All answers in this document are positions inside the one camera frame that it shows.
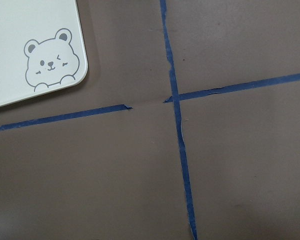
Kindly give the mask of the cream bear tray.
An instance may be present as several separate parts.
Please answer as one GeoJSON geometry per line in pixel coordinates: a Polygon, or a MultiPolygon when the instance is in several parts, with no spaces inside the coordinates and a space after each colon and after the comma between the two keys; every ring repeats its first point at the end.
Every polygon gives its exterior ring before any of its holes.
{"type": "Polygon", "coordinates": [[[87,72],[75,0],[0,0],[0,107],[75,86],[87,72]]]}

